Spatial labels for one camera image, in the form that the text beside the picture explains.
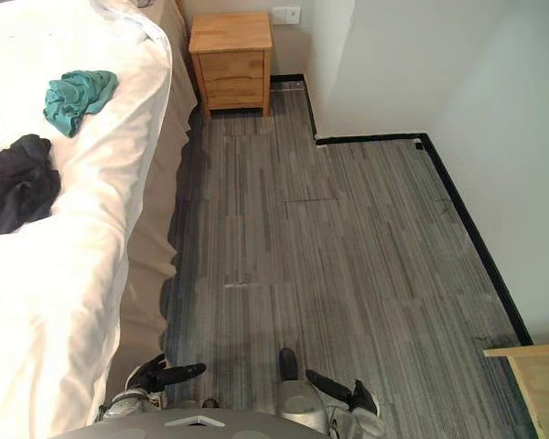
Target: white bedsheet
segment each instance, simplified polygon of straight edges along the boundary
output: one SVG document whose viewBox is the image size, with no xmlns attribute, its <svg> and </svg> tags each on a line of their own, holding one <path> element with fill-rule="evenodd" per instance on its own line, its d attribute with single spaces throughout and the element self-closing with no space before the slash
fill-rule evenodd
<svg viewBox="0 0 549 439">
<path fill-rule="evenodd" d="M 89 422 L 118 343 L 126 243 L 171 65 L 158 27 L 127 3 L 106 3 L 124 18 L 103 19 L 86 0 L 0 5 L 0 149 L 22 134 L 48 138 L 62 185 L 51 217 L 0 236 L 0 438 L 44 438 Z M 119 79 L 73 139 L 42 116 L 48 81 L 69 70 Z"/>
</svg>

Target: light switch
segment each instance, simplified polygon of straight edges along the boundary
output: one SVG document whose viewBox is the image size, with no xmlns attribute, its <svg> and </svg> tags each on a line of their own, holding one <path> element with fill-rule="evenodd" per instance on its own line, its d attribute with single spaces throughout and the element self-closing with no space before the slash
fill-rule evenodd
<svg viewBox="0 0 549 439">
<path fill-rule="evenodd" d="M 286 23 L 298 25 L 301 20 L 301 6 L 290 6 L 286 9 Z"/>
</svg>

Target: floor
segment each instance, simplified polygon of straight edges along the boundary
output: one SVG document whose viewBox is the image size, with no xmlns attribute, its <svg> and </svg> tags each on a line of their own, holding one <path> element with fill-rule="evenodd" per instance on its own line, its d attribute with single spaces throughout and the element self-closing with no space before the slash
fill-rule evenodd
<svg viewBox="0 0 549 439">
<path fill-rule="evenodd" d="M 300 369 L 363 380 L 388 438 L 536 437 L 508 365 L 483 358 L 518 340 L 427 153 L 316 148 L 302 87 L 277 85 L 268 119 L 194 117 L 164 346 L 208 370 L 173 401 L 273 412 L 289 347 Z"/>
</svg>

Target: wooden nightstand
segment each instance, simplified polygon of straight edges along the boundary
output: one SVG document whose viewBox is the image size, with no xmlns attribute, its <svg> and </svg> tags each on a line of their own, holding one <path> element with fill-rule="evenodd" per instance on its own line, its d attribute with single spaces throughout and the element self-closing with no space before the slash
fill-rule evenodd
<svg viewBox="0 0 549 439">
<path fill-rule="evenodd" d="M 195 16 L 189 52 L 203 114 L 258 107 L 268 116 L 272 48 L 265 12 Z"/>
</svg>

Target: nightstand drawer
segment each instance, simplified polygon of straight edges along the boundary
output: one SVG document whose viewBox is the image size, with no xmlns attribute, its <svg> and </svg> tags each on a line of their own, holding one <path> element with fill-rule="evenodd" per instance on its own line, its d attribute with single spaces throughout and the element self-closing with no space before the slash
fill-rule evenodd
<svg viewBox="0 0 549 439">
<path fill-rule="evenodd" d="M 264 52 L 226 52 L 199 54 L 204 80 L 262 78 Z"/>
<path fill-rule="evenodd" d="M 231 104 L 260 104 L 263 101 L 263 86 L 261 78 L 208 80 L 205 82 L 208 105 L 211 109 L 217 109 Z"/>
</svg>

